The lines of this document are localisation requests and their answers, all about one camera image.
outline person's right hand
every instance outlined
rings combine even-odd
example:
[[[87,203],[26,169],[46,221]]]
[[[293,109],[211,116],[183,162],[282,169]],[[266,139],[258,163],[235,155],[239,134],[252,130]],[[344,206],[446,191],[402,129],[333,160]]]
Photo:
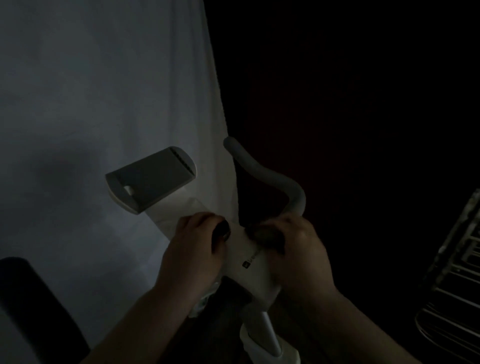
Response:
[[[263,225],[273,225],[285,236],[285,254],[275,249],[266,253],[273,278],[291,298],[311,305],[338,294],[326,249],[308,220],[286,213]]]

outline dark background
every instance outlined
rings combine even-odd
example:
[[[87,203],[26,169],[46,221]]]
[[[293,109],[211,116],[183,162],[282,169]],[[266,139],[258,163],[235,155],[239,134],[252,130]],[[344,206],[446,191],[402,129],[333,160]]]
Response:
[[[418,284],[479,181],[468,10],[204,4],[229,135],[304,188],[339,289],[433,359]],[[281,211],[236,171],[242,225]]]

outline person's left arm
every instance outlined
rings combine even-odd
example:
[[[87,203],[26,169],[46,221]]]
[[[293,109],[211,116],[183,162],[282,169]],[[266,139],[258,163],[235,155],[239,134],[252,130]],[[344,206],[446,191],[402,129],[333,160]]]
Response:
[[[81,364],[148,364],[159,359],[222,267],[225,242],[215,244],[212,250],[212,233],[223,220],[208,212],[179,220],[155,286],[138,299]]]

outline person's right arm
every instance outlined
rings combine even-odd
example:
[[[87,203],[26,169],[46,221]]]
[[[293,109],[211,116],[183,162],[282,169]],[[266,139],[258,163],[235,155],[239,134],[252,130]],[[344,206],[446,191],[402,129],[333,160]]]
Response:
[[[304,324],[337,363],[419,363],[335,287],[328,255],[313,225],[294,214],[264,224],[285,236],[285,254],[267,252],[270,270],[308,316]]]

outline curved gray handlebar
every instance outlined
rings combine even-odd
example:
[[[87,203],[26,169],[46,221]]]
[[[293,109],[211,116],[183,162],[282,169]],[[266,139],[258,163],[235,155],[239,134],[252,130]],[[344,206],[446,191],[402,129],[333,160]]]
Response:
[[[293,179],[283,174],[274,172],[258,163],[241,144],[233,137],[228,136],[223,141],[225,149],[234,157],[234,159],[253,177],[269,186],[275,187],[285,192],[289,198],[287,206],[283,212],[294,212],[297,215],[303,215],[305,211],[306,196],[302,187]]]

